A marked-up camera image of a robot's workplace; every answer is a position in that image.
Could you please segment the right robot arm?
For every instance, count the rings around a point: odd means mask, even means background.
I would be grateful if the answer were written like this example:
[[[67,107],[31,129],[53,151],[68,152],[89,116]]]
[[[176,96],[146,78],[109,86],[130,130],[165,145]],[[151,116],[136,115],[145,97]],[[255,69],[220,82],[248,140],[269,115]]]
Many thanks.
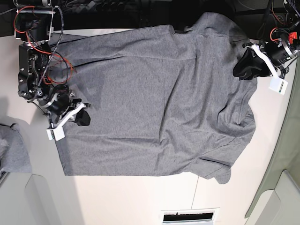
[[[15,38],[19,45],[18,95],[34,104],[49,119],[50,127],[62,121],[88,126],[90,116],[80,98],[75,98],[67,84],[75,69],[70,61],[57,52],[62,39],[59,35],[53,47],[52,22],[60,14],[61,28],[64,18],[57,0],[15,0],[16,16],[13,21]]]

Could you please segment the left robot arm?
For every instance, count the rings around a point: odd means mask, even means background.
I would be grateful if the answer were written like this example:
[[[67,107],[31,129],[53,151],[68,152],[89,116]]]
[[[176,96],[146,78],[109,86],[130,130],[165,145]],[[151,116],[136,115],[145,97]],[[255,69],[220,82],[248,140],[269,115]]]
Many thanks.
[[[274,1],[270,0],[258,30],[258,43],[243,44],[246,49],[233,69],[233,76],[240,80],[276,76],[284,79],[291,64],[300,58],[300,2],[284,0],[286,16],[275,13]],[[279,26],[272,28],[264,39],[267,15],[271,14]]]

